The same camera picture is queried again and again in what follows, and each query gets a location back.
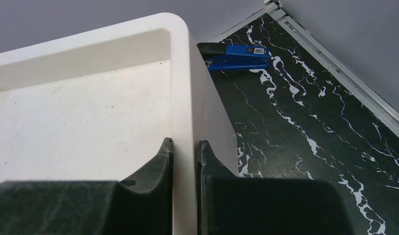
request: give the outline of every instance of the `marble surface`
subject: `marble surface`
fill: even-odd
[[[266,46],[272,60],[267,70],[211,73],[238,136],[240,175],[330,182],[355,234],[399,234],[398,137],[269,15],[223,42]]]

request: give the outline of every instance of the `white tray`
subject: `white tray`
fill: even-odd
[[[0,54],[0,182],[121,180],[174,141],[174,234],[195,234],[195,154],[236,136],[185,22],[161,13]]]

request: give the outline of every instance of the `blue stapler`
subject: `blue stapler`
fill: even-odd
[[[198,43],[197,47],[209,71],[265,70],[270,64],[267,47],[224,43]]]

